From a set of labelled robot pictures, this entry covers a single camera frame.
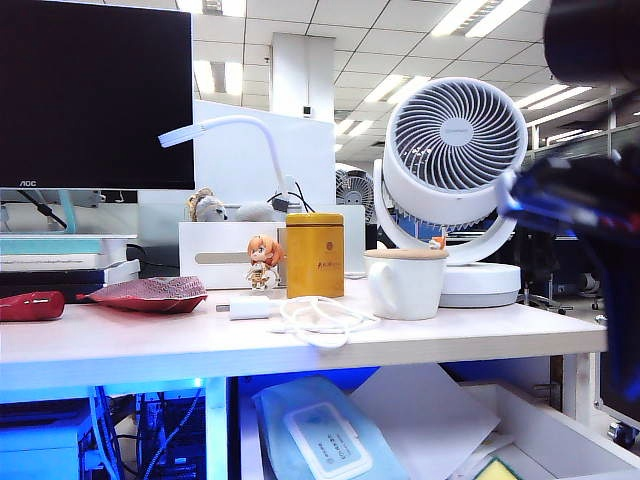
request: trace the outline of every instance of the wooden lid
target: wooden lid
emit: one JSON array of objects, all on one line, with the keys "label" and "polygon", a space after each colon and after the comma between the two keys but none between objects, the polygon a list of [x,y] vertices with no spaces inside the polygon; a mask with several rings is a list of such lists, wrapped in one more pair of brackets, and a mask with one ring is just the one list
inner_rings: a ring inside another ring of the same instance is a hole
[{"label": "wooden lid", "polygon": [[404,260],[439,260],[447,258],[446,250],[432,250],[430,248],[389,248],[379,250],[367,250],[365,257],[371,258],[398,258]]}]

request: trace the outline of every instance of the white desk lamp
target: white desk lamp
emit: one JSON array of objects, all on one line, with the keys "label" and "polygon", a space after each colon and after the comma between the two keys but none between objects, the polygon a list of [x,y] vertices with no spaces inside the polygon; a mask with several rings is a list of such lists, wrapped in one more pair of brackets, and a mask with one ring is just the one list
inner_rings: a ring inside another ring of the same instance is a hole
[{"label": "white desk lamp", "polygon": [[278,186],[280,187],[281,192],[280,198],[274,199],[274,209],[286,212],[287,206],[289,204],[289,191],[284,181],[282,169],[280,168],[280,162],[278,160],[278,154],[276,152],[276,144],[273,140],[273,135],[271,134],[269,127],[267,127],[266,123],[264,123],[262,120],[251,117],[249,115],[227,115],[224,117],[205,120],[203,122],[195,123],[186,127],[177,128],[175,130],[172,130],[171,132],[160,135],[158,137],[158,140],[160,140],[160,145],[162,145],[163,148],[168,148],[179,143],[186,142],[188,140],[193,140],[194,138],[203,135],[205,132],[211,130],[212,128],[219,127],[221,125],[228,125],[231,123],[248,123],[250,125],[258,127],[264,134],[264,137],[267,140],[267,145],[269,146],[269,153],[271,154],[273,169],[276,172],[276,178],[278,180]]}]

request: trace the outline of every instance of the led light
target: led light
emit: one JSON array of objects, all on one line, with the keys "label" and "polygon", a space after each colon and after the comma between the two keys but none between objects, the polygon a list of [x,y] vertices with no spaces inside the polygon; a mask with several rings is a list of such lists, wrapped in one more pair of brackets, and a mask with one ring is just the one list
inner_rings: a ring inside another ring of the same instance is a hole
[{"label": "led light", "polygon": [[447,16],[431,31],[431,36],[451,35],[485,3],[487,3],[487,0],[460,0],[460,3],[453,7]]},{"label": "led light", "polygon": [[389,75],[380,83],[380,85],[374,88],[373,91],[366,96],[364,101],[368,103],[377,102],[393,90],[402,81],[402,79],[402,75]]},{"label": "led light", "polygon": [[490,14],[480,20],[466,37],[484,37],[493,31],[498,25],[507,20],[511,15],[524,7],[530,0],[503,0],[500,5],[494,8]]},{"label": "led light", "polygon": [[407,97],[413,95],[415,92],[424,87],[427,83],[429,83],[431,77],[413,77],[409,80],[400,90],[391,95],[387,102],[389,103],[400,103],[405,100]]},{"label": "led light", "polygon": [[198,90],[200,93],[215,93],[216,84],[213,80],[211,63],[207,60],[196,60],[193,62],[193,73],[196,76]]},{"label": "led light", "polygon": [[544,100],[540,103],[536,103],[535,105],[531,105],[529,107],[529,110],[540,110],[542,108],[547,108],[550,107],[551,105],[555,105],[556,103],[560,103],[564,100],[567,100],[568,98],[573,98],[576,97],[578,95],[580,95],[581,93],[587,92],[589,90],[591,90],[592,87],[576,87],[576,88],[572,88],[571,90],[567,90],[564,93],[561,93],[560,95],[556,95],[555,97],[551,97],[548,98],[547,100]]},{"label": "led light", "polygon": [[582,132],[584,132],[584,130],[579,128],[578,130],[571,130],[570,132],[565,132],[565,133],[560,133],[558,135],[553,135],[553,136],[547,138],[547,145],[549,145],[551,142],[554,142],[556,140],[560,140],[562,138],[567,138],[567,137],[572,137],[572,136],[577,135],[578,133],[582,133]]},{"label": "led light", "polygon": [[189,13],[202,13],[202,0],[176,0],[178,9]]},{"label": "led light", "polygon": [[568,142],[569,140],[575,140],[576,138],[588,137],[589,135],[595,135],[596,133],[600,133],[602,130],[591,130],[589,132],[581,133],[580,135],[574,135],[572,137],[565,137],[558,140],[560,142]]},{"label": "led light", "polygon": [[349,129],[351,125],[353,125],[353,120],[351,120],[350,118],[345,118],[343,121],[336,125],[336,135],[342,135]]},{"label": "led light", "polygon": [[230,95],[242,93],[242,64],[237,62],[225,62],[224,85]]},{"label": "led light", "polygon": [[537,101],[550,97],[551,95],[561,92],[562,90],[565,90],[567,88],[569,88],[567,85],[551,85],[550,87],[547,87],[543,90],[540,90],[539,92],[529,95],[528,97],[524,97],[518,100],[516,102],[516,107],[518,108],[528,107],[529,105],[533,105]]},{"label": "led light", "polygon": [[359,125],[349,132],[350,137],[357,137],[358,135],[362,135],[366,132],[369,127],[373,125],[373,120],[363,120]]},{"label": "led light", "polygon": [[246,0],[222,0],[222,14],[227,17],[244,17],[246,11]]}]

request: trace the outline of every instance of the yellow sponge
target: yellow sponge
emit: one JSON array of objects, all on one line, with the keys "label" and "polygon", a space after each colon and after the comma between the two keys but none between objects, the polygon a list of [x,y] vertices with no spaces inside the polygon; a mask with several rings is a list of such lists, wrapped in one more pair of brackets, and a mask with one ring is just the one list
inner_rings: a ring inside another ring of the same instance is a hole
[{"label": "yellow sponge", "polygon": [[520,477],[499,459],[494,458],[474,480],[520,480]]}]

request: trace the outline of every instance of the white fan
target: white fan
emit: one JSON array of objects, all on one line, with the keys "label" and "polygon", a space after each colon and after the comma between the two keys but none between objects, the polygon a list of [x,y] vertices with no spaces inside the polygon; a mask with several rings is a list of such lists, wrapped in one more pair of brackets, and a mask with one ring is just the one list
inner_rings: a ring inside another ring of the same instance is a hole
[{"label": "white fan", "polygon": [[373,180],[367,172],[351,165],[336,163],[336,203],[362,205],[365,222],[372,223]]},{"label": "white fan", "polygon": [[[425,247],[389,214],[383,189],[403,215],[456,231],[496,207],[495,180],[525,155],[525,121],[502,91],[479,80],[429,82],[393,111],[384,160],[374,164],[378,224],[400,248]],[[520,290],[520,269],[479,263],[496,252],[515,221],[501,217],[482,235],[448,247],[440,306],[507,305]]]}]

